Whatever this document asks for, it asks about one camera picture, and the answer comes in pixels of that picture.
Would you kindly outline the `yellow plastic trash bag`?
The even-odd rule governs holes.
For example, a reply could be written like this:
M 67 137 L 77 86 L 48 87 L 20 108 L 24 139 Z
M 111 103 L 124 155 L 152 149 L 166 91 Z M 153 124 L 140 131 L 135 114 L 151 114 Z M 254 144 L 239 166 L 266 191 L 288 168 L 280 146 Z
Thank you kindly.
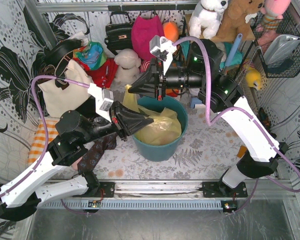
M 182 127 L 177 112 L 167 107 L 157 111 L 139 105 L 137 95 L 128 92 L 130 87 L 129 84 L 125 85 L 123 105 L 137 113 L 148 115 L 149 119 L 153 119 L 151 124 L 136 132 L 134 136 L 142 143 L 152 146 L 167 145 L 178 139 L 182 134 Z

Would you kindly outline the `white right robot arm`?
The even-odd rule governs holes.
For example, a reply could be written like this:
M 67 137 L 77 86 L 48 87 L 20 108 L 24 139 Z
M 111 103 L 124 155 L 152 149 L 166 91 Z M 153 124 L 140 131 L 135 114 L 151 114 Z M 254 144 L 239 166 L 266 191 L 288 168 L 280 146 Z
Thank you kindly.
M 191 41 L 201 50 L 202 62 L 195 66 L 171 67 L 177 45 Z M 206 107 L 205 115 L 216 113 L 225 120 L 247 147 L 239 162 L 228 169 L 216 182 L 210 193 L 232 197 L 235 189 L 246 179 L 258 179 L 274 173 L 280 153 L 280 144 L 264 128 L 249 106 L 240 86 L 229 76 L 212 68 L 207 52 L 208 45 L 200 39 L 187 36 L 172 42 L 164 36 L 154 36 L 149 51 L 155 57 L 149 68 L 129 88 L 129 93 L 139 94 L 161 101 L 167 89 L 198 88 L 198 98 Z

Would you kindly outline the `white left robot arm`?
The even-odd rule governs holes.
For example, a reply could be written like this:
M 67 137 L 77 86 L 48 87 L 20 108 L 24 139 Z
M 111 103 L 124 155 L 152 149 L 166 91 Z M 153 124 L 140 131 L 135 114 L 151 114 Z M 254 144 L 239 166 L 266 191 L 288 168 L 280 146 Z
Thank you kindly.
M 85 144 L 113 134 L 126 140 L 154 121 L 118 101 L 112 104 L 109 114 L 110 120 L 102 116 L 89 120 L 76 110 L 66 111 L 55 125 L 58 136 L 44 148 L 41 156 L 18 177 L 0 184 L 0 219 L 21 221 L 54 200 L 99 194 L 100 182 L 91 170 L 63 182 L 48 185 L 45 182 L 85 155 L 88 152 Z

